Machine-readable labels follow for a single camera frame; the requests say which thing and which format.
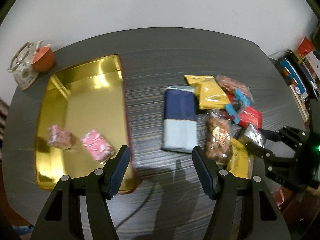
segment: yellow packet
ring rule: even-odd
[[[188,84],[194,86],[194,94],[200,109],[221,109],[230,103],[229,98],[217,84],[213,76],[184,75]]]
[[[250,179],[252,176],[253,156],[249,155],[245,145],[234,138],[230,138],[233,156],[227,165],[227,171],[234,176]]]

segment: pink meat snack packet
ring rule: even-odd
[[[97,162],[103,162],[115,154],[114,148],[96,130],[92,129],[81,139],[84,147]]]
[[[54,124],[48,128],[48,131],[48,145],[63,150],[71,148],[71,133],[67,129]]]

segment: silver wrapper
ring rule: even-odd
[[[264,148],[262,134],[256,129],[256,127],[252,123],[249,123],[247,128],[243,129],[242,133],[239,136],[239,141],[243,144],[252,142]]]

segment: round bolt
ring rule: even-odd
[[[96,174],[96,175],[101,175],[102,173],[103,173],[103,169],[96,169],[94,171],[94,174]]]
[[[69,176],[68,175],[63,175],[62,177],[61,177],[61,180],[62,181],[67,181],[69,179]]]
[[[255,182],[260,182],[261,181],[261,178],[259,176],[253,176],[253,180]]]
[[[226,171],[226,170],[220,170],[219,173],[222,176],[227,176],[228,175],[228,171]]]

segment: wood grain surface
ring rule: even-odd
[[[132,151],[142,178],[133,193],[108,201],[120,239],[202,239],[210,221],[215,202],[204,194],[191,155],[161,149],[164,89],[186,84],[184,74],[223,74],[244,82],[250,87],[254,107],[263,113],[263,128],[304,128],[289,88],[250,41],[197,29],[145,28],[77,42],[56,51],[55,67],[27,91],[16,90],[7,118],[3,146],[7,198],[31,223],[49,196],[36,185],[33,160],[37,117],[48,78],[57,70],[111,54],[119,54],[122,62]],[[204,145],[205,119],[205,114],[197,115],[200,146]],[[239,131],[232,126],[232,135]],[[281,143],[268,142],[266,147],[278,156],[293,155]],[[255,160],[254,174],[271,191],[278,187],[265,178],[262,160]],[[236,239],[240,214],[238,198],[231,239]],[[91,239],[84,197],[81,216],[86,239]]]

